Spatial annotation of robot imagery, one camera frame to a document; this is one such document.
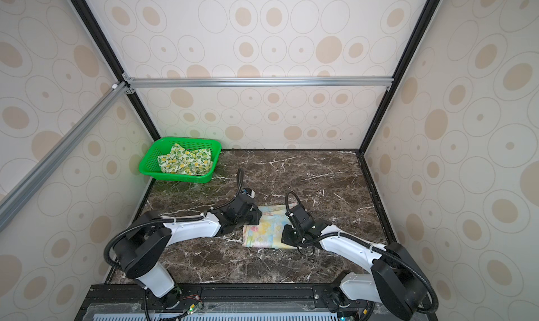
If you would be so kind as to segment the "pastel floral skirt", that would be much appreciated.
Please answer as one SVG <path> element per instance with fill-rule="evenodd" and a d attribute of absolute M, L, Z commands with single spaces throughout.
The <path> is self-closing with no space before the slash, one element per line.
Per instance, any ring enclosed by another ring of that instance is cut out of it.
<path fill-rule="evenodd" d="M 243 246 L 267 249 L 293 249 L 282 242 L 285 225 L 290 224 L 285 205 L 260 206 L 262 212 L 257 226 L 244 226 Z"/>

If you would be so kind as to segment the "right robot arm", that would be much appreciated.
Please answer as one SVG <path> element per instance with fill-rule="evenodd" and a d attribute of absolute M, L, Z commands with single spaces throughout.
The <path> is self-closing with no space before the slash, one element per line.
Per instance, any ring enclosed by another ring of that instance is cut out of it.
<path fill-rule="evenodd" d="M 345 274 L 338 283 L 338 291 L 347 300 L 381 303 L 400 320 L 438 310 L 434 287 L 403 245 L 368 242 L 328 222 L 315 221 L 301 203 L 285 208 L 290 224 L 283 230 L 284 244 L 322 249 L 366 271 L 365 275 Z"/>

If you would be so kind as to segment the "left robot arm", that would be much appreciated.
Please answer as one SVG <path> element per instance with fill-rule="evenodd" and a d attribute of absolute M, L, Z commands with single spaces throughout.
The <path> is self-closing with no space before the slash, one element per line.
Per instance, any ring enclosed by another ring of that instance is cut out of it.
<path fill-rule="evenodd" d="M 103 257 L 127 278 L 163 298 L 176 287 L 171 274 L 159 263 L 167 247 L 196 238 L 220 237 L 243 226 L 257 226 L 261 217 L 255 192 L 250 188 L 241 189 L 222 207 L 198 216 L 161 217 L 148 212 L 113 237 L 105 246 Z"/>

